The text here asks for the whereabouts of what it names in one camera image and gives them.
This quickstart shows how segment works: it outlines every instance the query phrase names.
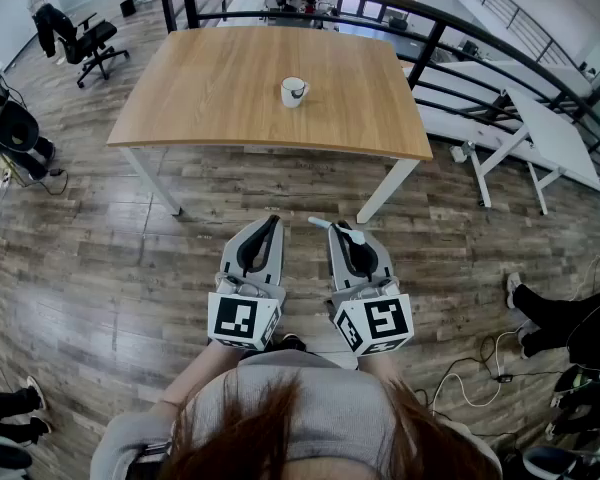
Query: black office chair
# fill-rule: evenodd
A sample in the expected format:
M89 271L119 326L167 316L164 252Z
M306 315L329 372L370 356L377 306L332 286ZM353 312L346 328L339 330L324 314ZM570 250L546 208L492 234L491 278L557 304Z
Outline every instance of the black office chair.
M82 37L76 38L71 41L67 41L62 37L58 38L64 46L64 51L67 56L67 62L69 64L80 64L84 59L88 59L82 66L82 75L78 79L78 87L82 89L84 87L84 77L86 77L93 68L98 66L102 72L102 78L109 80L109 74L104 70L102 61L117 57L118 55L124 55L126 59L129 58L129 52L127 50L116 51L112 46L108 47L104 44L105 41L111 39L118 29L108 21L102 20L96 23L93 27L89 27L89 20L96 15L94 12L87 19L81 21L78 24L78 28L82 25L84 31Z

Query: laminate flooring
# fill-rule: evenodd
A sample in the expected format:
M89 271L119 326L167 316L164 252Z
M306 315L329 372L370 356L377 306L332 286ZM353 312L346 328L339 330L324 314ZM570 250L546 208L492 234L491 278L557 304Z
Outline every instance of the laminate flooring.
M152 165L184 208L171 217L120 152L105 146L166 36L161 5L145 5L124 20L114 1L97 4L119 29L111 44L131 54L111 63L109 81L93 75L78 89L79 67L50 62L37 42L7 74L57 145L54 166L70 175L61 196L12 184L0 204L0 367L14 387L28 374L38 379L56 429L29 448L37 479L87 478L109 420L148 408L202 350L207 293L225 242L271 213L285 223L288 301L278 332L294 331L311 351L353 364L322 304L329 295L326 236L307 218L353 222L393 164L292 149L153 149ZM560 179L545 191L550 213L541 216L527 168L505 160L489 174L494 207L486 210L477 204L471 165L454 164L443 142L432 147L434 161L422 163L366 225L389 250L411 296L416 335L396 358L408 383L429 400L454 360L478 357L486 336L524 321L504 304L509 272L522 272L545 296L568 298L600 251L600 194ZM55 179L50 188L61 185ZM590 272L582 294L593 289L592 278ZM567 366L564 350L521 360L512 335L500 340L499 360L509 373ZM494 370L493 358L489 364ZM454 371L474 403L497 389L474 362ZM450 379L436 408L475 433L515 431L519 444L533 442L551 417L556 378L516 377L485 408L469 407ZM496 447L511 443L506 435L486 439Z

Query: white mug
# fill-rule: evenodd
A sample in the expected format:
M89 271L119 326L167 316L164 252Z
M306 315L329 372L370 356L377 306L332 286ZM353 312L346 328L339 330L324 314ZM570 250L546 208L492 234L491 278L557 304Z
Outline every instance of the white mug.
M295 108L305 98L309 92L309 84L301 78L294 76L285 78L280 86L282 93L282 103L285 107Z

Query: white table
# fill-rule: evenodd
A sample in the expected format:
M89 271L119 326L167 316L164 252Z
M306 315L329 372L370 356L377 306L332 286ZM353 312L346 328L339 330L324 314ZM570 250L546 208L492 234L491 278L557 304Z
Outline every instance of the white table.
M540 156L555 165L549 174L538 180L533 164L527 162L543 215L547 214L547 205L542 190L563 174L574 174L600 186L600 179L589 152L575 126L515 89L508 87L505 93L518 110L523 125L482 164L478 160L475 150L469 153L485 207L491 208L491 197L485 176L527 137L531 138L533 147Z

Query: staircase railing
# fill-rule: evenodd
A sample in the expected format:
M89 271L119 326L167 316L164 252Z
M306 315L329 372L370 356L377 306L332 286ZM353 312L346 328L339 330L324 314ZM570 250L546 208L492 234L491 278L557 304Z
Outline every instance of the staircase railing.
M332 16L332 15L317 15L317 14L304 14L298 12L284 12L278 10L249 10L249 11L236 11L236 12L199 12L196 0L184 0L185 11L187 16L188 28L200 28L205 26L211 20L217 19L232 19L232 18L249 18L249 17L262 17L262 18L291 18L296 20L322 20L327 22L338 22L343 24L349 24L358 27L366 27L378 31L385 32L387 34L393 34L399 37L408 38L412 41L417 42L419 45L418 55L405 55L398 53L398 58L404 61L411 62L413 67L408 76L409 86L413 89L416 86L421 86L428 90L433 90L439 93L451 95L456 98L461 98L474 104L470 109L459 109L453 108L447 105L442 105L438 102L416 98L416 103L424 105L444 112L448 112L454 115L460 115L467 119L473 119L477 122L499 128L507 133L514 133L515 129L503 124L503 122L517 120L520 121L520 117L513 107L507 107L503 98L500 98L500 89L494 85L486 82L483 79L477 79L467 74L458 72L445 66L444 63L438 63L433 60L434 52L445 51L458 59L473 61L481 66L504 76L516 84L524 87L531 93L533 93L538 101L545 104L548 108L556 113L563 113L569 116L571 122L576 124L581 129L586 130L591 137L585 137L585 143L590 146L589 151L592 156L592 160L596 166L596 170L600 175L600 132L594 132L591 127L600 129L600 117L598 114L586 103L584 99L578 96L569 86L567 86L562 80L553 75L547 69L542 67L536 60L528 57L521 51L512 47L508 43L492 36L483 29L476 27L475 25L463 21L456 16L440 11L434 7L424 5L413 0L367 0L371 2L377 2L380 5L395 8L405 13L412 13L424 18L427 18L432 22L431 31L428 35L423 35L409 30L400 30L392 28L387 25L378 23L371 20L354 19L343 16ZM173 6L171 0L162 0L163 10L165 13L165 20L167 24L167 30L172 32L177 29L177 24L173 12ZM499 50L506 54L511 59L517 61L519 64L541 77L544 81L548 82L555 88L551 96L547 96L545 93L534 87L532 84L520 79L519 77L509 73L508 71L498 67L497 65L483 60L479 57L466 53L459 48L451 46L441 41L443 33L447 29L455 29L470 37L473 37L483 43ZM484 99L475 98L458 91L454 91L450 87L443 87L435 85L429 82L420 81L420 77L425 68L433 69L452 77L461 79L465 82L475 84L477 87L487 89L493 93L493 100L485 101Z
M578 66L551 35L513 0L479 0L531 52L536 62L558 66Z

